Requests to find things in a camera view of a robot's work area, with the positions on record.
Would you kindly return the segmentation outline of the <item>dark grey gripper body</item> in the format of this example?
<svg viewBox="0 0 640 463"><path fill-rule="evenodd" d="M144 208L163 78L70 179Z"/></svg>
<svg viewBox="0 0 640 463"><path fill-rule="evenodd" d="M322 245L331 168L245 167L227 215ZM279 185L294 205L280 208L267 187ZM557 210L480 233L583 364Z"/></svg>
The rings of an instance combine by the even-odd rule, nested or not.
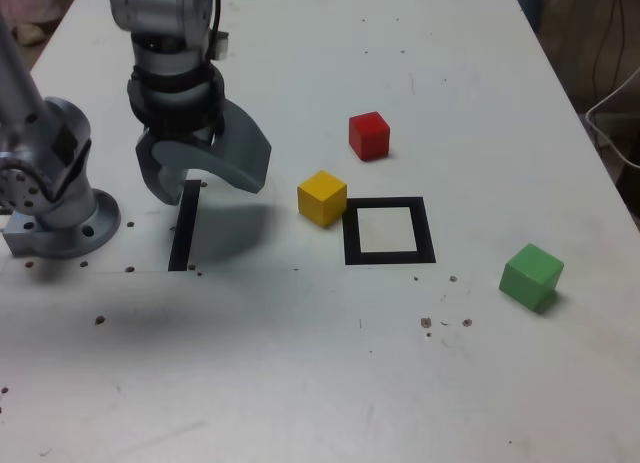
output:
<svg viewBox="0 0 640 463"><path fill-rule="evenodd" d="M146 127L159 140L199 140L212 144L215 137L224 132L224 117L192 120L165 120Z"/></svg>

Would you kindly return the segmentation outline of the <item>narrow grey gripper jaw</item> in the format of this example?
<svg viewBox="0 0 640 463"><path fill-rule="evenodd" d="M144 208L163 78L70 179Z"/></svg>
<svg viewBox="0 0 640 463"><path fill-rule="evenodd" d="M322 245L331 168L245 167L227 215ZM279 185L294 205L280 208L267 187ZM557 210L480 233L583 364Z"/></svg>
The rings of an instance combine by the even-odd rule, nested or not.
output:
<svg viewBox="0 0 640 463"><path fill-rule="evenodd" d="M158 163L152 156L152 149L158 140L145 129L136 145L142 178L162 203L177 206L180 202L185 183L185 171L175 170Z"/></svg>

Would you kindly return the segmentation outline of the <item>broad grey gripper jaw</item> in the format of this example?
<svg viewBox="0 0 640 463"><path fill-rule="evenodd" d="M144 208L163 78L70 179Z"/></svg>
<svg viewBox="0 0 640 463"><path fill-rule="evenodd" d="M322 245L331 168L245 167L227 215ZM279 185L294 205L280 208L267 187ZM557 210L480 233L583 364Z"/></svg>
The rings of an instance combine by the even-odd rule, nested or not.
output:
<svg viewBox="0 0 640 463"><path fill-rule="evenodd" d="M271 144L257 123L230 100L224 102L222 131L208 128L203 137L192 133L156 142L151 156L175 171L202 170L229 185L256 194L265 184Z"/></svg>

